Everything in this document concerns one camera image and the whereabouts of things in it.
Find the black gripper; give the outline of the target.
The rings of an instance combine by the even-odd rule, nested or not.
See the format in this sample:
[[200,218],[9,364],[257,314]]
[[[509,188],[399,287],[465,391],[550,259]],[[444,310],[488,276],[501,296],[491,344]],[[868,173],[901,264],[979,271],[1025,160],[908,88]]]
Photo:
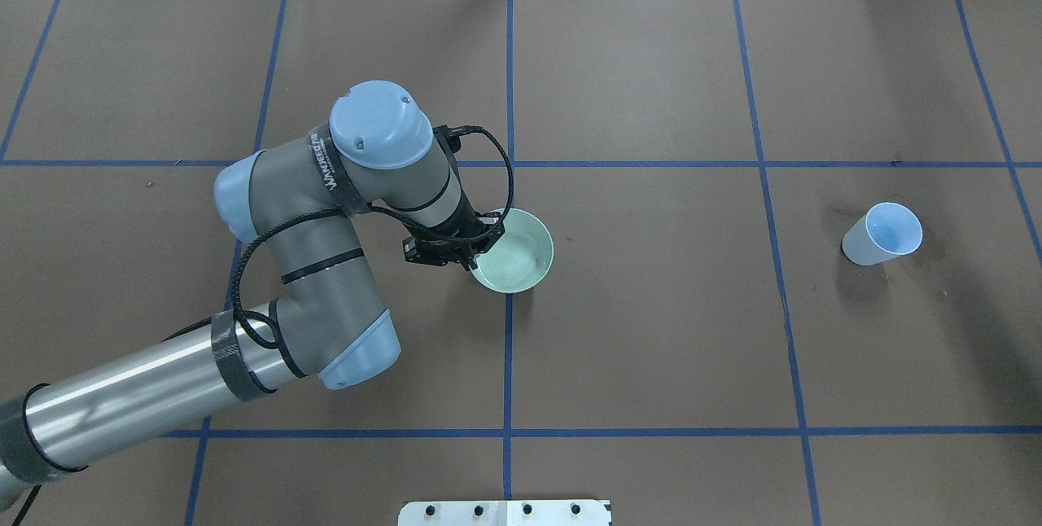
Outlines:
[[505,235],[504,212],[476,212],[476,235],[487,236],[477,241],[439,240],[421,235],[419,230],[410,229],[410,237],[403,240],[403,258],[406,262],[424,264],[435,267],[457,262],[465,270],[476,270],[477,258],[487,255],[494,245]]

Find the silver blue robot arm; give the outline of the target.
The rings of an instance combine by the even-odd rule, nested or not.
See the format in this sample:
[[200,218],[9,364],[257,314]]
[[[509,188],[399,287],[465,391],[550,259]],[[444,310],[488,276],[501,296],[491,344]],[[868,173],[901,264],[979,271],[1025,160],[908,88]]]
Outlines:
[[227,310],[116,362],[2,404],[2,508],[28,510],[40,489],[199,419],[254,402],[300,378],[350,389],[394,364],[401,344],[354,219],[379,214],[407,230],[406,262],[476,259],[505,233],[514,183],[479,212],[462,187],[462,137],[478,125],[433,126],[410,92],[365,81],[297,140],[223,169],[220,218],[243,245]]

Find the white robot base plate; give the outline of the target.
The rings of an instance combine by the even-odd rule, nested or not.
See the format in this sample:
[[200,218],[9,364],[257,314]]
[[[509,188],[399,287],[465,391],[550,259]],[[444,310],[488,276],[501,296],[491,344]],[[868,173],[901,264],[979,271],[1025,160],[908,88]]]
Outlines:
[[398,525],[611,525],[609,501],[529,499],[414,501],[399,511]]

